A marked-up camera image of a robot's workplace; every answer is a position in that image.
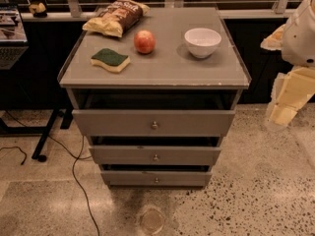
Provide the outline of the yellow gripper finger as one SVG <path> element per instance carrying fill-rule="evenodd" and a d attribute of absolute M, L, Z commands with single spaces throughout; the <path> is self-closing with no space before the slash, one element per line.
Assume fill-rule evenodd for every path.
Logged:
<path fill-rule="evenodd" d="M 280 106 L 270 102 L 267 107 L 266 117 L 269 123 L 286 127 L 292 119 L 296 116 L 297 112 L 286 106 Z"/>
<path fill-rule="evenodd" d="M 283 49 L 284 26 L 278 27 L 268 37 L 264 38 L 260 47 L 270 51 Z"/>

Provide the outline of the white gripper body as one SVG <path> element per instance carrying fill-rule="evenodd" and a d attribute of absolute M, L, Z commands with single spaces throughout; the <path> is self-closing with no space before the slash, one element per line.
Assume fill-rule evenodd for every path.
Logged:
<path fill-rule="evenodd" d="M 278 73 L 274 81 L 272 101 L 277 107 L 298 111 L 314 94 L 315 69 L 294 66 L 287 74 Z"/>

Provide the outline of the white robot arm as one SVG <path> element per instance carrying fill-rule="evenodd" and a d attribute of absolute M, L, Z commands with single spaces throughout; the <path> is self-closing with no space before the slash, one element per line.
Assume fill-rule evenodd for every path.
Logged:
<path fill-rule="evenodd" d="M 315 95 L 315 0 L 303 0 L 286 23 L 264 38 L 260 47 L 281 52 L 292 65 L 278 73 L 266 111 L 271 129 L 286 127 Z"/>

